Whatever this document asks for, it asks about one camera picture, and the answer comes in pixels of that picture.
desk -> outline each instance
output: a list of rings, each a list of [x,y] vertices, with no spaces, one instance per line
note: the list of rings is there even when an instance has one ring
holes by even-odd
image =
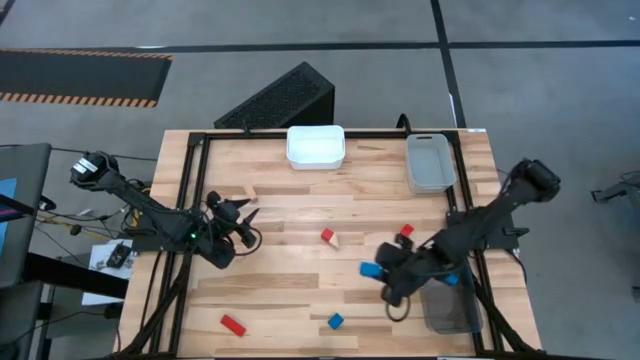
[[[167,131],[160,150],[151,195],[168,207],[176,203],[188,136],[188,131]],[[460,130],[459,137],[474,203],[486,204],[500,189],[488,136]],[[258,202],[243,213],[261,208],[254,224],[264,244],[225,270],[194,258],[178,356],[473,354],[469,334],[438,335],[426,328],[418,293],[409,318],[392,323],[379,298],[381,284],[358,274],[359,263],[371,261],[377,246],[391,241],[405,223],[416,228],[416,239],[442,228],[446,197],[410,193],[404,140],[348,139],[346,146],[339,170],[304,172],[290,168],[285,140],[211,142],[203,193],[215,189],[225,197],[242,198],[243,185],[253,185]],[[187,206],[197,167],[192,167]],[[321,242],[325,227],[337,232],[340,251]],[[120,322],[124,343],[138,331],[155,257],[146,253],[135,262]],[[519,266],[501,251],[487,251],[486,258],[497,306],[525,341],[539,347]],[[159,267],[149,313],[161,277]],[[335,312],[345,318],[337,331],[327,324]],[[220,325],[224,314],[246,326],[243,338]],[[172,320],[170,311],[161,350],[168,346]],[[487,326],[483,335],[489,348]]]

red block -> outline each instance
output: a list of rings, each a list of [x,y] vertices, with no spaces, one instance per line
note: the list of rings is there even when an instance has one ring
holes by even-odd
[[[322,238],[322,240],[324,241],[329,241],[331,240],[331,237],[333,236],[333,231],[331,231],[331,229],[324,229],[322,231],[322,234],[320,235],[320,237]]]
[[[244,335],[244,333],[247,331],[247,329],[245,329],[244,326],[238,324],[235,320],[230,318],[228,315],[223,316],[222,320],[220,320],[220,323],[226,326],[227,329],[233,331],[233,333],[238,336]]]
[[[402,230],[400,230],[400,234],[404,237],[409,237],[411,236],[411,233],[413,232],[413,226],[409,225],[409,224],[405,224],[402,227]]]

gray plastic tray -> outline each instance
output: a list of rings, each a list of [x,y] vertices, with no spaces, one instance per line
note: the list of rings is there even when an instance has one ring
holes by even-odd
[[[449,142],[444,135],[407,137],[407,181],[417,194],[442,192],[456,183]]]

white bin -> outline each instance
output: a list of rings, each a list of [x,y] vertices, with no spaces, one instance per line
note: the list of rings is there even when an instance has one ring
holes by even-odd
[[[344,156],[341,126],[292,126],[287,130],[287,159],[295,170],[335,170]]]

table leg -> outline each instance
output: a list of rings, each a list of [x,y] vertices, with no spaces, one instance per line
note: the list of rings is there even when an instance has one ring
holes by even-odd
[[[38,279],[52,285],[120,299],[124,299],[129,285],[128,280],[33,253],[27,253],[23,274],[27,280]]]

